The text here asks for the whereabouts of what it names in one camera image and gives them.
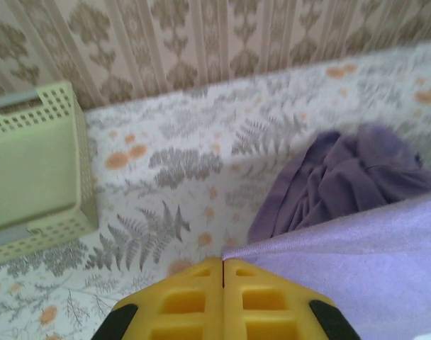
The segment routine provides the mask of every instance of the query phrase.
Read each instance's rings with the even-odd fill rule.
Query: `floral tablecloth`
[[[100,229],[0,265],[0,340],[90,339],[121,298],[247,230],[282,166],[380,120],[431,168],[431,41],[86,114]]]

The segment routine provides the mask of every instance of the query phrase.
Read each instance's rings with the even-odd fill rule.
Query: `black rubber edge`
[[[108,314],[91,340],[122,340],[138,306],[130,303]]]
[[[308,304],[329,340],[360,340],[338,308],[321,300],[311,300]]]

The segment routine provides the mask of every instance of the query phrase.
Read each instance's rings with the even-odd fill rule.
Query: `lavender fabric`
[[[431,333],[431,195],[226,249],[222,257],[328,296],[363,340]]]
[[[357,135],[324,132],[278,175],[252,223],[248,242],[431,192],[431,171],[382,125]]]

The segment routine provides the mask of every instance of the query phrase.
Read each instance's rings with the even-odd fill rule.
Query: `wall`
[[[431,38],[431,0],[0,0],[0,94],[83,108]]]

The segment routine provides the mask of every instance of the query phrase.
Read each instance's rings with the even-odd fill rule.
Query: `green plastic basket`
[[[0,263],[97,227],[86,123],[71,84],[0,97]]]

